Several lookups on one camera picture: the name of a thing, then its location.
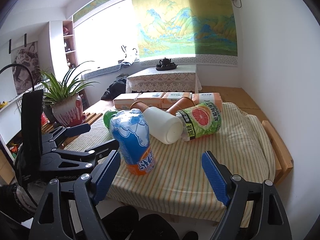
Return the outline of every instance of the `orange tissue package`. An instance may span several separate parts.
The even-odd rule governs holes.
[[[147,106],[155,106],[161,108],[161,98],[164,96],[165,92],[147,92],[136,98],[136,101],[141,101]]]
[[[200,103],[211,102],[216,105],[220,112],[222,112],[222,100],[219,93],[193,94],[192,101],[196,105]]]
[[[141,93],[121,94],[113,99],[113,103],[118,110],[129,110],[139,95],[141,95]]]
[[[165,95],[161,98],[161,107],[169,109],[173,106],[180,98],[192,98],[191,92],[166,92]]]

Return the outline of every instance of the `black shoe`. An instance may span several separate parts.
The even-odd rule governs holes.
[[[134,207],[123,206],[101,220],[112,240],[125,240],[138,225],[139,214]]]
[[[198,234],[195,231],[189,231],[182,240],[198,240]]]
[[[158,214],[146,215],[140,219],[130,240],[179,240],[174,228]]]

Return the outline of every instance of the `bed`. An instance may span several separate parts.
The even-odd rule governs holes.
[[[89,133],[80,135],[66,149],[85,150],[109,139],[101,117]],[[201,153],[206,150],[247,181],[271,179],[279,184],[293,167],[290,153],[272,125],[268,121],[261,124],[233,103],[223,103],[221,129],[214,135],[171,145],[151,136],[150,143],[156,159],[153,171],[136,176],[122,161],[107,196],[174,217],[220,221],[223,215],[225,207],[216,199],[201,168]],[[242,226],[249,222],[251,207],[248,202]]]

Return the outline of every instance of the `potted plant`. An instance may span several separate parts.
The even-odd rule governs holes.
[[[64,127],[72,127],[81,124],[84,121],[82,100],[79,91],[92,83],[81,79],[81,73],[71,79],[76,68],[69,69],[61,82],[57,81],[53,73],[42,72],[50,80],[50,85],[41,82],[47,92],[44,92],[45,104],[50,104],[52,113],[57,121]]]

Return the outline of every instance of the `wall shelf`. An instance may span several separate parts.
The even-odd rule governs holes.
[[[67,62],[70,62],[69,68],[71,68],[73,65],[78,66],[75,36],[73,32],[73,21],[63,21],[63,27],[66,27],[69,30],[69,34],[63,36],[64,41],[68,45],[68,48],[71,49],[71,51],[66,52],[66,60]]]

